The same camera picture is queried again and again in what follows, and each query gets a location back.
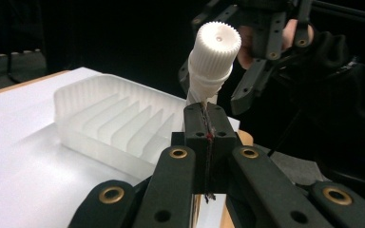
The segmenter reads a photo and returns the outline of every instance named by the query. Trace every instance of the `white tray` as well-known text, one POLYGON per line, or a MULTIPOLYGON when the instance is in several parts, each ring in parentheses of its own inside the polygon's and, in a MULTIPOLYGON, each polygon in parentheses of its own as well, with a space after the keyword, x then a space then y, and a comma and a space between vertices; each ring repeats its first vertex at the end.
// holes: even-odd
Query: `white tray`
POLYGON ((185 100, 114 75, 62 87, 54 102, 63 145, 141 180, 183 128, 185 100))

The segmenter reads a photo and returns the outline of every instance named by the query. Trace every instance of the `white cap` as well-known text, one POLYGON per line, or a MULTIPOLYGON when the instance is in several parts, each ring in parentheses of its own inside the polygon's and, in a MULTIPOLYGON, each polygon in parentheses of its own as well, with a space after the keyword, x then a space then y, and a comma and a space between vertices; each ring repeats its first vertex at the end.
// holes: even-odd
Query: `white cap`
POLYGON ((239 33, 229 25, 209 22, 200 28, 188 60, 190 93, 195 100, 190 104, 205 102, 221 89, 240 46, 239 33))

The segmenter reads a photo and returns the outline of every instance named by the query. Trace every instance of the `dark floor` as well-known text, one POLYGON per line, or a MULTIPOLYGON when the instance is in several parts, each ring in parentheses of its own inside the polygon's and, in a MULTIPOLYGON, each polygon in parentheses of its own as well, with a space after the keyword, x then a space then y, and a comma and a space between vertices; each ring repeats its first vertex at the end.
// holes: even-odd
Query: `dark floor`
POLYGON ((0 56, 0 88, 46 75, 46 60, 39 50, 12 54, 12 79, 7 75, 8 57, 0 56))

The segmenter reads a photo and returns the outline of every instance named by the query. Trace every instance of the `white plastic tube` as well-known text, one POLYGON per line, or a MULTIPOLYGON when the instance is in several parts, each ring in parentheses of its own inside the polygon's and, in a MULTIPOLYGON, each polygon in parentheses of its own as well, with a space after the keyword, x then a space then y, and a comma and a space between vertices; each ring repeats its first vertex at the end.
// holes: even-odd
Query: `white plastic tube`
POLYGON ((224 23, 210 22, 200 28, 188 58, 187 105, 206 104, 210 99, 216 103, 215 96, 230 76, 240 46, 239 33, 224 23))

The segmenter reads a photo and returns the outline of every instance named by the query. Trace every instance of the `white table surface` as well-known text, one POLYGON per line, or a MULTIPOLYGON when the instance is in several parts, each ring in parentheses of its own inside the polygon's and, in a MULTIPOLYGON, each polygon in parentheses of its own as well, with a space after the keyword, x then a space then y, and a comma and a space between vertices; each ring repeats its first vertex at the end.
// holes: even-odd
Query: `white table surface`
MULTIPOLYGON (((55 90, 97 74, 82 67, 0 93, 0 227, 67 227, 97 184, 139 183, 60 143, 53 119, 55 90)), ((224 203, 223 196, 219 199, 204 206, 198 227, 217 226, 224 203)))

